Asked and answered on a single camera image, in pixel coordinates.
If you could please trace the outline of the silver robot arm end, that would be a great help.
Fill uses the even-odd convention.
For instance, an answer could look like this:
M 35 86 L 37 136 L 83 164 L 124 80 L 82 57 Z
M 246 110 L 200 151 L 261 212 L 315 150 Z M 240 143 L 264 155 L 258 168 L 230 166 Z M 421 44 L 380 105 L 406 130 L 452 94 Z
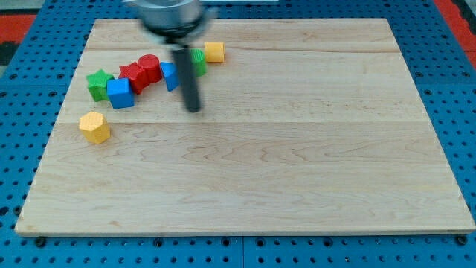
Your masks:
M 199 0 L 124 0 L 140 19 L 142 27 L 159 42 L 187 47 L 205 34 L 216 7 L 205 8 Z

